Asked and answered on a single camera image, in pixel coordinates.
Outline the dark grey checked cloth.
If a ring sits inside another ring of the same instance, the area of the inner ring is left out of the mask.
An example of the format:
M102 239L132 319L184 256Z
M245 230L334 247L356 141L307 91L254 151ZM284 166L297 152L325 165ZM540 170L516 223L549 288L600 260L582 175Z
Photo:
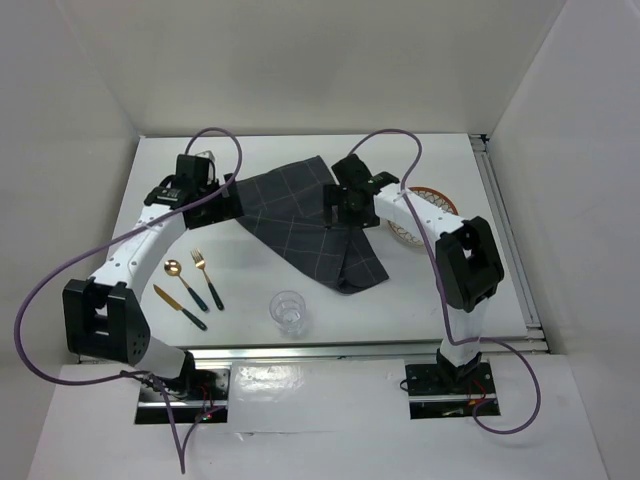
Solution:
M364 231L323 220L323 187L335 182L315 156L237 183L238 223L317 283L351 295L389 279Z

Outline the gold fork green handle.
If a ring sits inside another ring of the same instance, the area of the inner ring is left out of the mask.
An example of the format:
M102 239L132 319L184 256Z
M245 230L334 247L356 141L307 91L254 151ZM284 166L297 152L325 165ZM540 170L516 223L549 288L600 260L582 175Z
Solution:
M217 292L213 281L211 280L210 276L208 275L207 271L206 271L206 261L204 259L204 256L202 255L201 251L199 249L193 249L191 251L191 257L194 261L194 264L196 266L196 268L198 270L200 270L204 276L205 282L207 284L207 287L209 289L209 292L214 300L214 303L216 305L216 308L219 311L224 311L225 310L225 306L224 303L219 295L219 293Z

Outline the gold spoon green handle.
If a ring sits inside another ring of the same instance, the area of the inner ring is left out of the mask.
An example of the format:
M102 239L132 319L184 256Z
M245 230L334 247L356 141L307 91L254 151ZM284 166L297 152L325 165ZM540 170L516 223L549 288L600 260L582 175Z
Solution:
M178 278L184 288L187 290L191 298L197 304L198 308L203 312L208 312L209 308L204 300L196 293L196 291L189 285L189 283L182 276L182 265L179 261L169 259L164 263L164 271L167 275L171 277Z

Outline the floral patterned plate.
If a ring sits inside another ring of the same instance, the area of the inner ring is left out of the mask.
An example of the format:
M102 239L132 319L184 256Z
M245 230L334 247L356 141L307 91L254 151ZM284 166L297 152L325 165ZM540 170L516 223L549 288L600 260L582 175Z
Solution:
M421 231L434 247L442 234L453 233L463 226L463 218L450 199L431 188L402 190L399 184L391 184L381 190L375 202L377 215L412 246L425 246Z

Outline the gold knife green handle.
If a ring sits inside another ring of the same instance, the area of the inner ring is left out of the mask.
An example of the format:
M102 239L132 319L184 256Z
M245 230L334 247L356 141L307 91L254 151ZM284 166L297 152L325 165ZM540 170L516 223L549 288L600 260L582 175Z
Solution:
M185 309L182 305L180 305L175 299L173 299L167 292L165 292L158 285L154 284L153 290L165 303L167 303L174 310L182 313L198 329L200 329L201 331L208 330L207 325L202 320L200 320L196 315L194 315L193 313Z

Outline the clear drinking glass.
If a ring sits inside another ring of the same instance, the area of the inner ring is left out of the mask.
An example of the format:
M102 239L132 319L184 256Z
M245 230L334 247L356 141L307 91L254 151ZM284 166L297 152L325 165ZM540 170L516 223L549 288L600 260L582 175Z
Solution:
M283 333L298 334L305 323L306 304L297 292L282 291L272 298L269 313Z

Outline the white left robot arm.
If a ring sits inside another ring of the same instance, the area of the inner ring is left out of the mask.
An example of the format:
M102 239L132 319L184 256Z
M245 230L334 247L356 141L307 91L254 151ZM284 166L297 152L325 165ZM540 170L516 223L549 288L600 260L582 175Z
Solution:
M206 381L192 354L153 337L140 300L167 250L186 231L242 215L234 176L224 180L199 185L178 177L154 188L131 236L88 279L67 283L62 302L70 352L147 371L176 399Z

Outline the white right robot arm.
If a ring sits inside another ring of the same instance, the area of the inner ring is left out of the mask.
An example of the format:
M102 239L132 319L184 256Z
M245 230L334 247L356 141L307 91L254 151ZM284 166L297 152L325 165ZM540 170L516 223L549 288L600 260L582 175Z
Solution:
M325 186L323 207L327 226L338 221L366 228L387 220L422 240L445 326L436 353L436 379L444 390L460 391L481 361L486 310L505 276L489 223L479 216L465 219L449 213L387 172L360 184Z

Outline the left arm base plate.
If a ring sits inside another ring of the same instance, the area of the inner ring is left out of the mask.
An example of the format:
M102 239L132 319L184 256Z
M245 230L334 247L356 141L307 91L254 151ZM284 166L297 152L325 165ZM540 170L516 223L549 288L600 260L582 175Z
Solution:
M175 423L186 425L199 417L204 424L226 423L230 380L231 369L222 366L206 370L185 392L165 387ZM150 380L144 380L140 387L134 423L169 424L164 397Z

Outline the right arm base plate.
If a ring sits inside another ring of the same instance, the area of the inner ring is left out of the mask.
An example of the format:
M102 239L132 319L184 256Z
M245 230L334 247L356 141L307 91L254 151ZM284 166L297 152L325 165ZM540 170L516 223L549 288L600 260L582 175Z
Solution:
M446 383L434 363L405 365L405 378L399 387L408 396L412 420L500 416L500 406L488 362L458 383Z

